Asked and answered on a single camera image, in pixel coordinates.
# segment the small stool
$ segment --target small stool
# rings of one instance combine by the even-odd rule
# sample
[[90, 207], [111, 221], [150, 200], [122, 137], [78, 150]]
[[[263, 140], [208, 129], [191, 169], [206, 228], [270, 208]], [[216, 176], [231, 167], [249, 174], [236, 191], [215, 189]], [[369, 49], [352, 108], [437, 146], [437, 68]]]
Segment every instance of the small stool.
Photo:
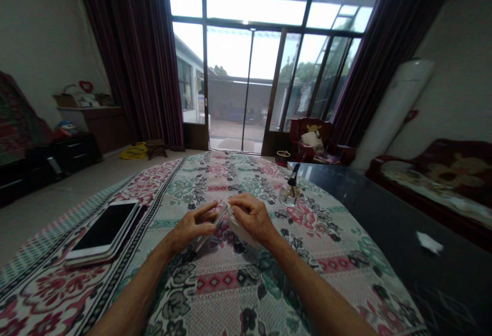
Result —
[[166, 144], [164, 140], [148, 140], [146, 143], [147, 146], [147, 156], [149, 160], [151, 160], [155, 156], [165, 156], [166, 154]]

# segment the glass table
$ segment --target glass table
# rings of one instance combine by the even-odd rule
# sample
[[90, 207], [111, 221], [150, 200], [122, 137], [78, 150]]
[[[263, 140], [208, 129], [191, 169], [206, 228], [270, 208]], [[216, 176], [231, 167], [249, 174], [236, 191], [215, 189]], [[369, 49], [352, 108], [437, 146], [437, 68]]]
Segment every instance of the glass table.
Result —
[[[338, 199], [381, 248], [432, 334], [492, 334], [492, 254], [349, 167], [300, 164], [298, 175]], [[444, 246], [439, 255], [417, 231]]]

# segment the white smartphone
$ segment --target white smartphone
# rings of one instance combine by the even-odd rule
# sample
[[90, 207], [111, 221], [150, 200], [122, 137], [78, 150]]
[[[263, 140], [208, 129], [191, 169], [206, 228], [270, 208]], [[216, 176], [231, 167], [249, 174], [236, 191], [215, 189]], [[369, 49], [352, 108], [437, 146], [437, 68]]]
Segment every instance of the white smartphone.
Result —
[[138, 203], [138, 200], [126, 200], [108, 205], [92, 227], [68, 252], [65, 259], [98, 255], [111, 250], [122, 228], [133, 217]]
[[68, 267], [72, 266], [78, 266], [78, 265], [91, 265], [92, 263], [102, 263], [102, 262], [109, 262], [114, 259], [114, 257], [117, 255], [121, 245], [123, 244], [124, 238], [129, 233], [131, 227], [134, 225], [136, 220], [139, 217], [139, 212], [140, 212], [141, 206], [135, 210], [135, 213], [133, 216], [130, 216], [130, 219], [127, 220], [127, 224], [125, 224], [121, 230], [119, 231], [118, 235], [116, 236], [114, 240], [114, 244], [112, 245], [111, 249], [107, 252], [104, 252], [102, 254], [94, 254], [94, 255], [88, 255], [88, 256], [82, 256], [79, 258], [66, 258], [65, 257], [65, 265]]

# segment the phone screen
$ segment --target phone screen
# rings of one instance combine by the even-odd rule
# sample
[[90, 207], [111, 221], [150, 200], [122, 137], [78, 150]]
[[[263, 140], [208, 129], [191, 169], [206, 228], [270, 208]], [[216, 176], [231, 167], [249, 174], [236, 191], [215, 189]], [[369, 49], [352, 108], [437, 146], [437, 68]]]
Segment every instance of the phone screen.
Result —
[[134, 203], [108, 206], [72, 250], [110, 245], [134, 207]]

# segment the wooden sofa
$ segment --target wooden sofa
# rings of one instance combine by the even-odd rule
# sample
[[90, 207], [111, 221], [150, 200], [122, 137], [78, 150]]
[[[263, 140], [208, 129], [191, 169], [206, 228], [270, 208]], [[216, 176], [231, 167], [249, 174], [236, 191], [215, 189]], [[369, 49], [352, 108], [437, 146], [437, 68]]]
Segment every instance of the wooden sofa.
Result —
[[381, 167], [392, 161], [409, 163], [414, 171], [428, 179], [492, 208], [491, 144], [438, 139], [413, 159], [405, 160], [391, 155], [378, 156], [371, 161], [365, 175], [452, 231], [492, 252], [492, 230], [389, 179], [385, 172], [381, 171]]

